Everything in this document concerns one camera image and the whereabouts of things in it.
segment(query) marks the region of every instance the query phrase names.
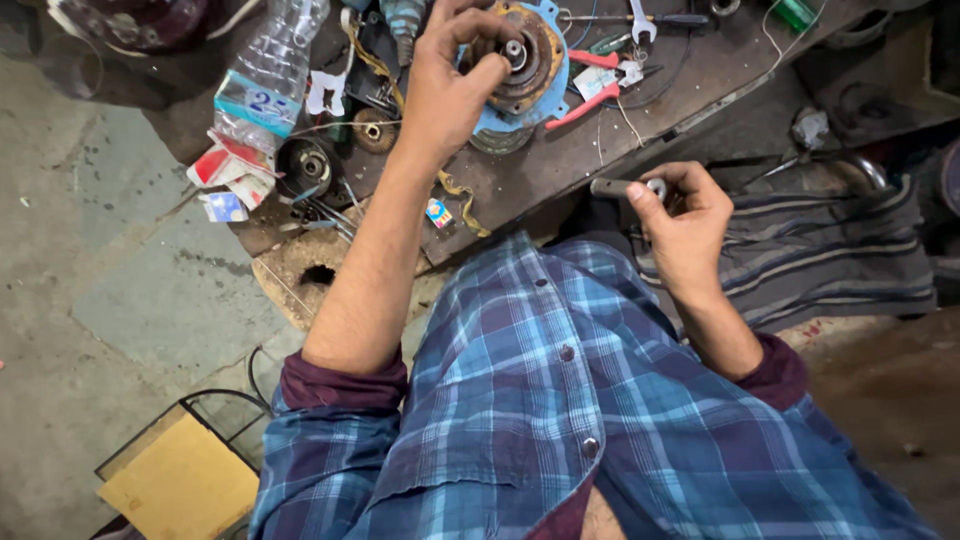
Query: bottle label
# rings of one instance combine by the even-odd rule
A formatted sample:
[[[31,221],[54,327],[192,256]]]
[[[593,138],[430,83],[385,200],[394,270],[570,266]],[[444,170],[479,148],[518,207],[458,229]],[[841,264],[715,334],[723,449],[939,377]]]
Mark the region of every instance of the bottle label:
[[[226,88],[242,91],[225,91]],[[231,69],[213,98],[213,105],[285,138],[297,123],[301,103],[294,103]]]

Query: plaid shirt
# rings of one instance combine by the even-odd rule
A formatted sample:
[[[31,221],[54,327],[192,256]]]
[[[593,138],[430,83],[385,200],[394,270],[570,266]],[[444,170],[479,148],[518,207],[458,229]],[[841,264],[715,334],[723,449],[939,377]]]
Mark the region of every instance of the plaid shirt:
[[[522,538],[601,463],[662,536],[935,537],[805,391],[777,410],[663,320],[612,248],[508,238],[446,284],[402,419],[398,361],[288,358],[251,538]]]

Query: spanner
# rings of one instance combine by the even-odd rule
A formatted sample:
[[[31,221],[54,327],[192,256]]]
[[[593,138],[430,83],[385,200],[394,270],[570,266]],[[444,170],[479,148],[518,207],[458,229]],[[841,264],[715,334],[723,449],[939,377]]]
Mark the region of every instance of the spanner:
[[[650,42],[654,42],[657,37],[657,25],[647,20],[647,15],[643,14],[643,8],[640,6],[640,0],[630,0],[630,9],[634,11],[634,43],[640,43],[640,34],[647,32],[650,34]]]

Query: pliers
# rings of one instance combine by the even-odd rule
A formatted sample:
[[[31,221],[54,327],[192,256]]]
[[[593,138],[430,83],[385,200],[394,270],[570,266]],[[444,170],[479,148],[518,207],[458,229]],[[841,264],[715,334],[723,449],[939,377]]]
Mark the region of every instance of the pliers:
[[[617,82],[604,86],[603,89],[597,93],[597,95],[586,100],[586,102],[584,102],[580,107],[568,112],[563,118],[558,120],[550,120],[544,124],[543,127],[547,130],[552,130],[554,128],[559,128],[562,125],[569,124],[608,98],[615,99],[620,97],[621,86],[626,88],[639,83],[643,80],[644,75],[648,75],[662,68],[662,66],[659,65],[642,67],[638,61],[622,61],[616,55],[616,53],[610,53],[607,56],[602,57],[599,55],[593,55],[587,51],[574,50],[567,51],[567,56],[571,61],[578,61],[579,63],[585,63],[586,65],[595,65],[597,67],[622,71],[624,76],[617,80]]]

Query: cloth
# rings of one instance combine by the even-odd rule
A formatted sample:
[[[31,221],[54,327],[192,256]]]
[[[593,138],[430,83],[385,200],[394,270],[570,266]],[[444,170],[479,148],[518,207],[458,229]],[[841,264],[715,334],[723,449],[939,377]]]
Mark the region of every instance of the cloth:
[[[312,380],[300,387],[322,399],[291,408],[280,386],[251,537],[577,538],[601,463],[666,535],[934,536],[807,395],[777,410],[661,319],[614,249],[508,238],[444,287],[402,422],[390,392],[342,406]],[[792,369],[753,375],[764,387]],[[338,399],[362,384],[326,374]]]
[[[916,183],[891,189],[763,193],[733,197],[720,280],[737,311],[774,332],[817,316],[903,315],[936,309],[933,273],[917,236]],[[653,254],[634,237],[640,276],[680,329]]]

